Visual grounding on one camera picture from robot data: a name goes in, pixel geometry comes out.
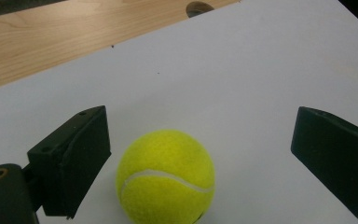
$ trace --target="yellow tennis ball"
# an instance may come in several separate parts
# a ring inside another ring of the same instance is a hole
[[[137,224],[193,224],[214,193],[214,169],[204,147],[186,133],[148,133],[124,153],[117,196]]]

